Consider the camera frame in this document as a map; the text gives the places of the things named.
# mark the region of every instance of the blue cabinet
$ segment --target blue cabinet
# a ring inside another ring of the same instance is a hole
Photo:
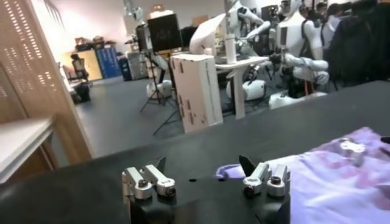
[[[122,75],[114,48],[98,49],[96,55],[104,79]]]

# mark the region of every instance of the metal gripper jaw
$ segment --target metal gripper jaw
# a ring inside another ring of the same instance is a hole
[[[267,181],[267,193],[272,197],[284,197],[290,193],[290,170],[286,165],[278,165]]]
[[[146,165],[140,171],[135,167],[127,168],[122,173],[124,202],[126,203],[129,196],[134,196],[138,200],[151,198],[154,186],[159,196],[174,197],[175,181],[163,174],[164,169],[165,157],[160,158],[156,166]]]
[[[257,166],[246,156],[240,155],[239,162],[247,177],[243,179],[244,195],[249,198],[261,193],[266,187],[268,195],[284,197],[290,192],[290,169],[286,165],[278,165],[272,172],[266,163]]]
[[[249,177],[243,179],[244,195],[249,198],[260,194],[263,185],[267,182],[271,170],[266,163],[259,163]]]

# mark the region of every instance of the wooden cabinet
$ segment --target wooden cabinet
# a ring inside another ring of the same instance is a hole
[[[78,54],[80,58],[84,58],[85,70],[87,70],[87,72],[90,75],[89,78],[90,81],[103,79],[102,72],[99,67],[99,61],[98,58],[96,57],[94,50],[82,51],[77,53],[67,52],[62,54],[61,63],[64,65],[66,71],[71,73],[72,77],[76,76],[72,65],[72,58],[71,58],[72,54]]]

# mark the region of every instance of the white box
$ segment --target white box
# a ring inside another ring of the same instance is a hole
[[[176,55],[171,57],[171,66],[185,132],[222,124],[214,56]]]

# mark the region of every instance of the screw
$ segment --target screw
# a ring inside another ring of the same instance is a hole
[[[272,176],[271,177],[271,184],[279,185],[282,182],[280,177]]]
[[[167,197],[175,197],[176,195],[176,189],[174,188],[169,188],[166,190],[166,196]]]
[[[255,190],[252,186],[247,186],[244,188],[244,195],[248,198],[253,198],[255,196]]]
[[[138,182],[138,187],[146,187],[147,186],[147,181],[145,179],[141,179]]]

